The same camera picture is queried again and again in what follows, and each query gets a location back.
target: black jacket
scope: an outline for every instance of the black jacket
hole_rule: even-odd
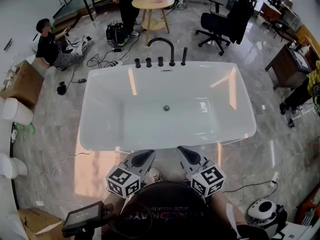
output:
[[[237,1],[228,17],[228,36],[232,43],[240,45],[248,24],[248,21],[254,13],[253,0]]]

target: black faucet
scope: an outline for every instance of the black faucet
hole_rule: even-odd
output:
[[[165,38],[162,38],[162,37],[156,37],[156,38],[151,39],[151,40],[148,42],[147,45],[150,47],[151,44],[152,44],[153,42],[155,42],[155,41],[164,41],[164,42],[166,42],[167,44],[170,45],[170,47],[171,47],[171,60],[170,60],[169,65],[170,65],[171,67],[173,67],[174,65],[176,65],[176,63],[175,63],[175,47],[174,47],[174,45],[172,44],[172,42],[170,42],[168,39],[165,39]]]

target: black t-shirt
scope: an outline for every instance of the black t-shirt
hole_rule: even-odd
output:
[[[38,50],[35,57],[44,58],[52,66],[59,54],[59,48],[55,44],[55,35],[48,33],[48,36],[40,36]]]
[[[120,234],[110,232],[102,239],[125,239],[121,234],[149,240],[237,239],[236,232],[219,220],[196,191],[172,181],[143,188],[126,205],[114,227]],[[242,238],[269,240],[260,228],[240,225],[237,229]]]

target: person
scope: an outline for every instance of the person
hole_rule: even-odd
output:
[[[151,168],[152,184],[125,200],[110,193],[104,204],[113,204],[117,215],[111,225],[101,228],[101,239],[228,239],[236,240],[227,215],[227,205],[233,208],[236,229],[242,239],[268,240],[267,233],[249,226],[241,211],[218,190],[205,202],[186,182],[165,181],[156,168]],[[94,230],[77,235],[75,240],[92,239]]]
[[[311,99],[314,93],[314,87],[316,84],[320,84],[320,60],[315,63],[316,70],[306,75],[306,80],[303,81],[294,91],[287,97],[284,102],[280,104],[280,112],[282,115],[286,113],[290,108],[295,110],[300,105]]]
[[[77,53],[65,53],[67,47],[65,34],[68,33],[69,29],[67,27],[62,33],[54,35],[51,33],[49,19],[41,19],[36,24],[36,30],[41,33],[41,36],[35,58],[43,68],[48,69],[54,66],[58,70],[63,71],[83,59],[84,54],[79,56]]]
[[[124,27],[130,33],[131,36],[137,37],[139,33],[134,30],[134,25],[141,24],[136,21],[136,18],[139,15],[139,9],[133,7],[133,0],[112,0],[114,3],[119,4],[121,19]]]

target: cardboard box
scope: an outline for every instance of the cardboard box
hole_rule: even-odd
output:
[[[13,73],[13,78],[4,81],[7,87],[0,92],[0,96],[4,99],[16,98],[32,109],[37,104],[44,78],[26,60],[15,68],[16,71],[9,70],[8,73]]]
[[[18,210],[24,230],[30,240],[62,240],[64,221],[38,208]]]

